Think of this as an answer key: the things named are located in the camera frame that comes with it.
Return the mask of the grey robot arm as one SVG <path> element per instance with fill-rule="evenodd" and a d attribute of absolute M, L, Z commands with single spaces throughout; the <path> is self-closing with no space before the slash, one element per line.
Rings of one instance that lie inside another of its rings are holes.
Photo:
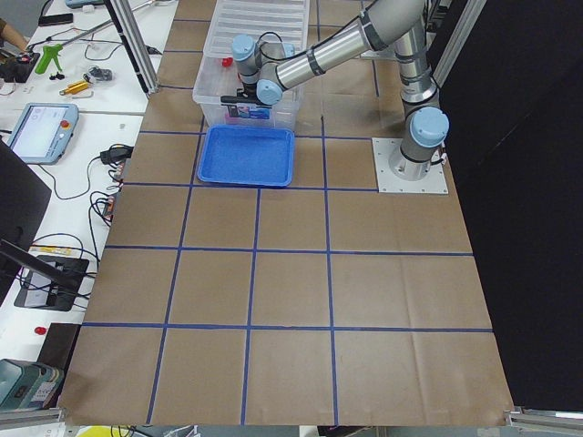
<path fill-rule="evenodd" d="M 418 181 L 434 165 L 434 153 L 449 130 L 426 56 L 424 2 L 374 1 L 335 34 L 292 56 L 281 43 L 249 35 L 235 36 L 231 53 L 246 92 L 258 103 L 273 106 L 285 91 L 367 51 L 388 47 L 399 64 L 405 122 L 404 137 L 389 157 L 389 166 L 397 177 Z"/>

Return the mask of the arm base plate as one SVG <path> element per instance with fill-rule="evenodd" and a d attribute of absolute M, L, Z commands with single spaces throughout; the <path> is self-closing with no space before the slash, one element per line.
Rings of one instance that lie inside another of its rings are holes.
<path fill-rule="evenodd" d="M 414 163 L 401 153 L 401 138 L 373 137 L 377 187 L 384 194 L 447 195 L 444 164 L 439 151 L 425 163 Z"/>

